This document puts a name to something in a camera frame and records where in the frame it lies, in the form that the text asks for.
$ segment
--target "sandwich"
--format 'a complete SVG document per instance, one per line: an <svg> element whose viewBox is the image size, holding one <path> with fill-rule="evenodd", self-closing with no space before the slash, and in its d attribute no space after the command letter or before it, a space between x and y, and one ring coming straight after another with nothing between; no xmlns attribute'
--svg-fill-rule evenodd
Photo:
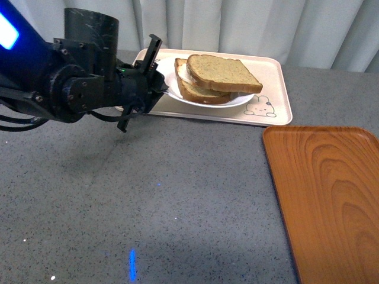
<svg viewBox="0 0 379 284"><path fill-rule="evenodd" d="M175 73L183 98L200 104L225 104L232 93L260 93L263 88L240 60L207 54L176 58Z"/></svg>

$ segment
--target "white curtain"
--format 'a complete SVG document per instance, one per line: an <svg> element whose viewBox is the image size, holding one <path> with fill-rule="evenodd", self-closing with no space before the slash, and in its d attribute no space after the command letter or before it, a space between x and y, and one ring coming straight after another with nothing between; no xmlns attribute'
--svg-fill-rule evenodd
<svg viewBox="0 0 379 284"><path fill-rule="evenodd" d="M120 21L118 48L149 34L171 49L266 56L290 66L379 73L379 0L11 0L46 41L63 37L63 9Z"/></svg>

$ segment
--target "white plate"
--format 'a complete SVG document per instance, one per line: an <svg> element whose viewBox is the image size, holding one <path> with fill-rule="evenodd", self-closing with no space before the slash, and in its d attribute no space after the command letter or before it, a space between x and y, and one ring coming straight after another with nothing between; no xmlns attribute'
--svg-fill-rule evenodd
<svg viewBox="0 0 379 284"><path fill-rule="evenodd" d="M198 107L203 108L231 108L236 107L238 105L247 104L253 97L254 93L243 96L240 96L238 92L232 93L232 100L227 102L226 104L220 104L220 105L207 105L207 104L199 104L197 102L191 102L187 101L183 98L183 96L180 94L179 87L178 87L178 81L176 79L176 73L175 73L175 57L169 57L162 60L157 61L158 68L157 70L161 72L165 76L165 83L169 86L167 94L178 101L185 102L186 104L190 105L196 105Z"/></svg>

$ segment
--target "blue led light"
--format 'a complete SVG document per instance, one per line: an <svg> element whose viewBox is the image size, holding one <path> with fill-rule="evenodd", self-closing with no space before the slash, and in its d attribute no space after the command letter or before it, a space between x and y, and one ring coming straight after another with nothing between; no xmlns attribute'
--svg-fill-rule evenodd
<svg viewBox="0 0 379 284"><path fill-rule="evenodd" d="M16 28L0 13L0 45L5 49L12 49L18 39Z"/></svg>

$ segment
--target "white tray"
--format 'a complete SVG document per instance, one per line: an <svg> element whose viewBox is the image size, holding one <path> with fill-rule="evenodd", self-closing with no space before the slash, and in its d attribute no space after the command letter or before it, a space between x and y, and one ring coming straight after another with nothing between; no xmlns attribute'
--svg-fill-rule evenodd
<svg viewBox="0 0 379 284"><path fill-rule="evenodd" d="M136 60L142 60L146 51L147 49L142 50ZM286 125L291 122L292 112L279 62L267 57L175 49L160 49L156 56L156 62L159 66L161 59L167 57L186 59L191 54L211 54L241 60L263 84L262 92L255 95L247 104L220 109L193 106L163 95L150 114L263 126Z"/></svg>

